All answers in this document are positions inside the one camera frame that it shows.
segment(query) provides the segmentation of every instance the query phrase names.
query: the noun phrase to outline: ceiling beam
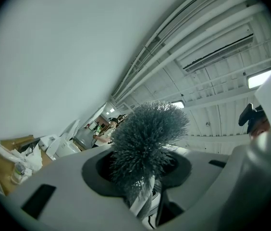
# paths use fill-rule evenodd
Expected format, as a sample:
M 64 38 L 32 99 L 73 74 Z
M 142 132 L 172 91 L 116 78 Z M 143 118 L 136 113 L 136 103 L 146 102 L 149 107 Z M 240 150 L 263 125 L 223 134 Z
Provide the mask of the ceiling beam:
M 211 95 L 206 98 L 189 101 L 185 104 L 184 110 L 200 109 L 219 105 L 221 103 L 228 103 L 242 98 L 248 98 L 254 95 L 256 90 L 250 90 L 248 87 L 243 86 L 216 95 Z
M 151 44 L 151 42 L 158 36 L 158 34 L 167 26 L 168 23 L 170 23 L 170 21 L 175 18 L 175 16 L 178 15 L 178 13 L 180 13 L 180 11 L 182 11 L 189 3 L 191 3 L 193 0 L 186 0 L 184 1 L 173 13 L 170 14 L 170 16 L 158 27 L 158 29 L 156 30 L 156 32 L 150 37 L 150 39 L 147 41 L 146 45 L 143 46 L 141 52 L 137 55 L 136 59 L 133 61 L 131 67 L 129 68 L 127 74 L 125 75 L 123 81 L 120 83 L 119 87 L 117 88 L 117 90 L 115 91 L 115 93 L 113 95 L 116 95 L 118 93 L 118 91 L 121 89 L 121 87 L 123 86 L 123 83 L 126 81 L 126 79 L 128 78 L 131 70 L 134 68 L 135 64 L 137 63 L 137 61 L 139 60 L 139 58 L 141 57 L 141 55 L 145 52 L 145 50 L 147 49 L 147 47 Z
M 227 2 L 223 3 L 221 6 L 215 8 L 210 13 L 211 15 L 217 13 L 217 11 L 224 9 L 225 7 L 228 7 Z M 155 68 L 153 68 L 149 73 L 147 73 L 145 76 L 140 77 L 141 74 L 143 74 L 157 59 L 159 59 L 164 53 L 172 48 L 175 44 L 177 44 L 179 41 L 181 41 L 183 38 L 185 38 L 189 33 L 192 33 L 194 30 L 198 28 L 199 25 L 201 25 L 201 20 L 196 20 L 192 25 L 189 25 L 187 28 L 185 28 L 182 32 L 180 32 L 178 35 L 174 37 L 174 39 L 171 40 L 168 44 L 166 44 L 166 47 L 163 47 L 153 58 L 149 60 L 148 63 L 146 63 L 145 67 L 143 67 L 136 76 L 125 86 L 125 88 L 121 91 L 121 93 L 116 97 L 117 103 L 122 102 L 130 93 L 132 93 L 135 89 L 137 89 L 140 85 L 142 85 L 145 81 L 147 81 L 152 75 L 157 73 L 159 70 L 161 70 L 163 67 L 165 67 L 168 63 L 175 60 L 178 56 L 186 52 L 187 50 L 191 49 L 195 45 L 199 44 L 203 40 L 215 35 L 216 33 L 226 29 L 227 27 L 240 22 L 243 19 L 246 19 L 254 14 L 257 14 L 259 12 L 262 12 L 266 8 L 261 4 L 255 4 L 252 5 L 246 9 L 243 9 L 235 14 L 232 14 L 231 16 L 225 18 L 222 21 L 219 21 L 218 23 L 214 24 L 213 26 L 207 28 L 203 33 L 199 34 L 198 36 L 192 38 L 189 40 L 184 46 L 177 49 L 175 52 L 173 52 L 169 57 L 167 57 L 164 61 L 162 61 L 159 65 L 157 65 Z M 202 16 L 201 18 L 205 18 L 207 20 L 211 15 Z M 140 79 L 133 87 L 130 88 L 129 91 L 125 93 L 125 91 L 130 87 L 136 80 Z
M 181 92 L 185 92 L 185 91 L 187 91 L 187 90 L 194 90 L 195 92 L 199 92 L 199 91 L 204 91 L 204 90 L 208 90 L 208 89 L 211 89 L 211 88 L 215 88 L 215 87 L 217 87 L 217 86 L 221 86 L 221 85 L 223 85 L 224 83 L 218 84 L 218 85 L 214 85 L 214 86 L 210 86 L 209 88 L 204 88 L 204 89 L 203 89 L 203 86 L 206 85 L 206 84 L 209 84 L 209 85 L 210 85 L 212 82 L 214 82 L 214 81 L 216 81 L 216 80 L 220 80 L 220 79 L 222 79 L 222 78 L 225 78 L 225 77 L 228 77 L 228 76 L 232 76 L 232 75 L 234 75 L 234 74 L 238 74 L 238 73 L 243 72 L 243 71 L 245 71 L 245 70 L 247 70 L 247 69 L 251 69 L 251 68 L 253 68 L 253 67 L 256 67 L 256 66 L 258 66 L 258 65 L 261 65 L 261 64 L 264 64 L 264 63 L 268 63 L 268 62 L 271 62 L 271 58 L 267 58 L 267 59 L 265 59 L 265 60 L 263 60 L 263 61 L 260 61 L 260 62 L 255 63 L 255 64 L 251 64 L 251 65 L 249 65 L 249 66 L 239 68 L 239 69 L 234 70 L 234 71 L 232 71 L 232 72 L 229 72 L 229 73 L 227 73 L 227 74 L 225 74 L 225 75 L 218 76 L 218 77 L 216 77 L 216 78 L 214 78 L 214 79 L 209 79 L 209 80 L 207 80 L 207 81 L 198 83 L 198 84 L 193 85 L 193 86 L 191 86 L 191 87 L 188 87 L 188 88 L 185 88 L 185 89 L 180 89 L 179 92 L 171 93 L 171 94 L 169 94 L 169 95 L 163 96 L 162 98 L 158 98 L 157 100 L 166 99 L 166 98 L 168 98 L 168 97 L 171 97 L 171 96 L 173 96 L 173 95 L 179 94 L 179 93 L 181 93 Z M 240 79 L 240 78 L 245 78 L 245 76 L 238 77 L 238 78 L 235 78 L 235 79 L 231 79 L 231 80 L 229 80 L 229 81 L 236 81 L 236 80 L 238 80 L 238 79 Z M 185 79 L 185 77 L 183 77 L 182 79 L 176 81 L 176 83 L 179 83 L 179 82 L 183 81 L 184 79 Z
M 231 143 L 231 142 L 250 142 L 248 134 L 233 136 L 184 136 L 186 141 L 205 142 L 205 143 Z

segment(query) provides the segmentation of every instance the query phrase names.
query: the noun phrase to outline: ceiling light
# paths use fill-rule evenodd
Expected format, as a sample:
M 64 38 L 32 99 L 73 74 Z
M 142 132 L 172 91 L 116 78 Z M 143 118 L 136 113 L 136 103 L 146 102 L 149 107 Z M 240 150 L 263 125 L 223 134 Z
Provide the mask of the ceiling light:
M 252 75 L 251 77 L 247 78 L 247 84 L 249 88 L 260 86 L 269 78 L 270 75 L 271 75 L 271 70 L 268 70 L 261 74 Z
M 173 102 L 172 104 L 176 105 L 178 108 L 181 108 L 181 109 L 185 107 L 182 101 Z

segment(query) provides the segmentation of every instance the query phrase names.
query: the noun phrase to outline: gray bristle brush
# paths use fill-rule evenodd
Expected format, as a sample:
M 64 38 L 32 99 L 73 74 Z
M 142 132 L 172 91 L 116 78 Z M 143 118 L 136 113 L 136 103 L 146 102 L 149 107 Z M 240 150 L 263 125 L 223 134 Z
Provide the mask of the gray bristle brush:
M 164 147 L 186 135 L 188 122 L 177 106 L 149 102 L 134 109 L 113 133 L 112 182 L 126 194 L 129 204 L 148 189 L 152 176 L 160 179 L 163 166 L 171 163 Z

